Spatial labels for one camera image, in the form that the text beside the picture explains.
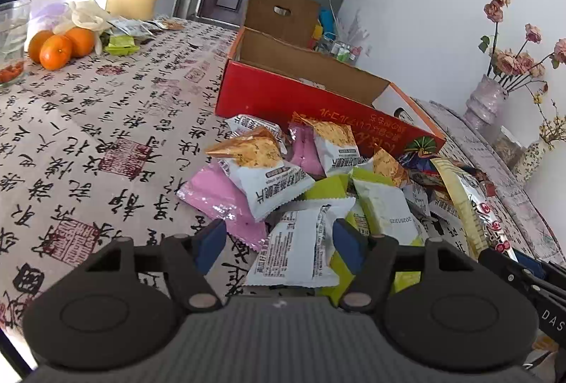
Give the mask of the green white snack packet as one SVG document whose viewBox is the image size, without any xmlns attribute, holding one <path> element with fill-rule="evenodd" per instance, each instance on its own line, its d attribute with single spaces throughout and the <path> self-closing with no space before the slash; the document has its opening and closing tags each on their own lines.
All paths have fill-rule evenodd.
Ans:
<svg viewBox="0 0 566 383">
<path fill-rule="evenodd" d="M 390 178 L 353 168 L 351 180 L 372 236 L 384 234 L 400 245 L 424 245 L 403 191 Z"/>
</svg>

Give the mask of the pink snack packet large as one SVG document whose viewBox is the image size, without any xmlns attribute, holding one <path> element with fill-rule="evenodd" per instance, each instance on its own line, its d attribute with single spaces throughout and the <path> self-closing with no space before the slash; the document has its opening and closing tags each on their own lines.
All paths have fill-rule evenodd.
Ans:
<svg viewBox="0 0 566 383">
<path fill-rule="evenodd" d="M 254 252 L 260 252 L 268 240 L 266 224 L 255 221 L 245 194 L 217 162 L 206 164 L 181 185 L 177 197 L 211 219 L 223 219 L 226 231 Z"/>
</svg>

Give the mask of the white packet foreground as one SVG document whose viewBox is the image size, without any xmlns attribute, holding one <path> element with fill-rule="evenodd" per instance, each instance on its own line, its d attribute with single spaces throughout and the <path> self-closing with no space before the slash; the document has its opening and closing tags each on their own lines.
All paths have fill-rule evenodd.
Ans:
<svg viewBox="0 0 566 383">
<path fill-rule="evenodd" d="M 284 207 L 268 241 L 249 269 L 246 286 L 334 287 L 330 267 L 332 226 L 347 214 L 337 201 L 297 201 Z"/>
</svg>

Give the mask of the yellow striped snack bag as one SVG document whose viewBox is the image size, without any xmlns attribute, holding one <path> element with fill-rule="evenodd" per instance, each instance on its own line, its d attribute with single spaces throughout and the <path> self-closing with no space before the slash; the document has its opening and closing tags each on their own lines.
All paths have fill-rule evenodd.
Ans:
<svg viewBox="0 0 566 383">
<path fill-rule="evenodd" d="M 458 212 L 474 258 L 477 259 L 482 251 L 491 248 L 516 261 L 502 223 L 488 204 L 478 180 L 448 159 L 434 158 L 432 164 Z"/>
</svg>

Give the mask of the white cracker packet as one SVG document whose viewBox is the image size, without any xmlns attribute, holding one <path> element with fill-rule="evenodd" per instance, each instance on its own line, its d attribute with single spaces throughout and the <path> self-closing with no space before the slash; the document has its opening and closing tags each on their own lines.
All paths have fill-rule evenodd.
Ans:
<svg viewBox="0 0 566 383">
<path fill-rule="evenodd" d="M 318 161 L 327 177 L 348 173 L 364 161 L 350 125 L 306 118 L 296 112 L 293 121 L 313 129 Z"/>
<path fill-rule="evenodd" d="M 391 179 L 395 187 L 406 187 L 411 183 L 408 172 L 384 148 L 376 149 L 370 162 L 373 172 Z"/>
<path fill-rule="evenodd" d="M 275 136 L 263 126 L 212 145 L 205 153 L 245 195 L 257 222 L 315 185 L 303 168 L 283 158 Z"/>
</svg>

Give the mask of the white cracker packet back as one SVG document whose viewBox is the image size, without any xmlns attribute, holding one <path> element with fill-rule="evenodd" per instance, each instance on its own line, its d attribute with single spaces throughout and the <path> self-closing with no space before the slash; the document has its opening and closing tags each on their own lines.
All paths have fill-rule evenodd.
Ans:
<svg viewBox="0 0 566 383">
<path fill-rule="evenodd" d="M 348 173 L 364 161 L 350 125 L 306 118 L 296 112 L 293 121 L 313 129 L 318 161 L 327 177 Z"/>
</svg>

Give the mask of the white cracker packet front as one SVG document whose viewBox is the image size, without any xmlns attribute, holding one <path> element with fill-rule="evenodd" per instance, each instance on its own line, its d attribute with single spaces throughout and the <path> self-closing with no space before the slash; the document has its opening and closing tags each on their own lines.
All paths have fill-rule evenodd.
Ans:
<svg viewBox="0 0 566 383">
<path fill-rule="evenodd" d="M 303 168 L 283 158 L 275 136 L 263 126 L 212 145 L 205 153 L 245 195 L 257 222 L 315 185 Z"/>
</svg>

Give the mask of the pink snack packet small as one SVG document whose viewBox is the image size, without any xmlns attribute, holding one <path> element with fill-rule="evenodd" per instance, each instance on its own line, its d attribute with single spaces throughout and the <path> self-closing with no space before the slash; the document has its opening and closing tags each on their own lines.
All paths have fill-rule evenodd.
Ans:
<svg viewBox="0 0 566 383">
<path fill-rule="evenodd" d="M 293 156 L 290 162 L 315 178 L 324 177 L 325 173 L 315 145 L 314 129 L 310 125 L 291 122 L 289 131 L 293 141 Z"/>
</svg>

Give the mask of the small floral vase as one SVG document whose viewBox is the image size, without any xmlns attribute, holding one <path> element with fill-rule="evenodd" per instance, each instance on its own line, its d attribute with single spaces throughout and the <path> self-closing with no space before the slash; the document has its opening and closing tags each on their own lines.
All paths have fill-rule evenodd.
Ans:
<svg viewBox="0 0 566 383">
<path fill-rule="evenodd" d="M 513 167 L 513 174 L 518 184 L 524 186 L 530 181 L 550 149 L 551 145 L 542 138 L 539 138 L 527 147 Z"/>
</svg>

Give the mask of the pink patterned folded cloth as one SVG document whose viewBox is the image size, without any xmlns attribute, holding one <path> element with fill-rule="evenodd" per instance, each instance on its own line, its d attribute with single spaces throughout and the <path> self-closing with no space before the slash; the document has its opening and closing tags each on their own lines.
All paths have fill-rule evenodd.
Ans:
<svg viewBox="0 0 566 383">
<path fill-rule="evenodd" d="M 453 110 L 432 101 L 416 104 L 446 136 L 440 154 L 480 169 L 495 187 L 488 202 L 495 207 L 514 249 L 536 260 L 565 265 L 565 256 L 542 215 L 485 138 Z"/>
</svg>

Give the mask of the red cardboard snack box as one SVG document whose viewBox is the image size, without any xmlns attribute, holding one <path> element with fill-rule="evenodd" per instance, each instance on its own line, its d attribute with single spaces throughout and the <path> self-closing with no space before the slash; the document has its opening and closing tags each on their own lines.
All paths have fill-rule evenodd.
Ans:
<svg viewBox="0 0 566 383">
<path fill-rule="evenodd" d="M 225 64 L 215 112 L 285 128 L 293 115 L 346 124 L 361 153 L 436 153 L 445 137 L 397 85 L 330 56 L 243 28 Z"/>
</svg>

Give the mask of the green snack packet far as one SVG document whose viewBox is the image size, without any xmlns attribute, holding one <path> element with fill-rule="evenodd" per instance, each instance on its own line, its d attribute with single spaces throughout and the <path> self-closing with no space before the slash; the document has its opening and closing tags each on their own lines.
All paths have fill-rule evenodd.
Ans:
<svg viewBox="0 0 566 383">
<path fill-rule="evenodd" d="M 112 35 L 108 39 L 104 50 L 113 56 L 130 56 L 137 53 L 140 47 L 135 43 L 132 36 L 129 35 Z"/>
</svg>

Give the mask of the dried pink roses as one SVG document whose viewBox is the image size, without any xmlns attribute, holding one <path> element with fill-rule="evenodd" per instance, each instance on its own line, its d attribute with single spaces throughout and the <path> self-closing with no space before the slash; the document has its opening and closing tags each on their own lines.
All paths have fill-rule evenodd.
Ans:
<svg viewBox="0 0 566 383">
<path fill-rule="evenodd" d="M 499 84 L 505 93 L 519 89 L 535 89 L 535 99 L 541 99 L 549 91 L 546 81 L 546 62 L 553 70 L 565 65 L 565 39 L 560 38 L 550 53 L 535 58 L 527 50 L 528 45 L 542 43 L 542 31 L 528 23 L 524 26 L 524 38 L 517 51 L 499 47 L 500 26 L 504 21 L 504 10 L 511 5 L 511 0 L 488 0 L 484 6 L 486 19 L 494 26 L 491 35 L 480 38 L 479 50 L 489 56 L 485 76 Z"/>
</svg>

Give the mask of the orange fruit left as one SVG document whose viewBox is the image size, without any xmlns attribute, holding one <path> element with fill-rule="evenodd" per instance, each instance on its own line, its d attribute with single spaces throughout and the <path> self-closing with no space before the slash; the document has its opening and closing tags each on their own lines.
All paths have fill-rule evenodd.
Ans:
<svg viewBox="0 0 566 383">
<path fill-rule="evenodd" d="M 54 33 L 51 30 L 41 30 L 34 35 L 28 46 L 28 56 L 30 60 L 39 64 L 40 63 L 40 52 L 43 44 L 46 40 L 52 37 Z"/>
</svg>

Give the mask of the glass cup with goji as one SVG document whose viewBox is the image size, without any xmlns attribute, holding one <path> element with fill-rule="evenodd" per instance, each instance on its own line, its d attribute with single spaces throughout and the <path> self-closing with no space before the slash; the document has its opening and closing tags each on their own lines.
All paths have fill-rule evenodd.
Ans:
<svg viewBox="0 0 566 383">
<path fill-rule="evenodd" d="M 2 87 L 24 75 L 24 45 L 27 39 L 31 1 L 2 4 L 0 23 L 0 83 Z"/>
</svg>

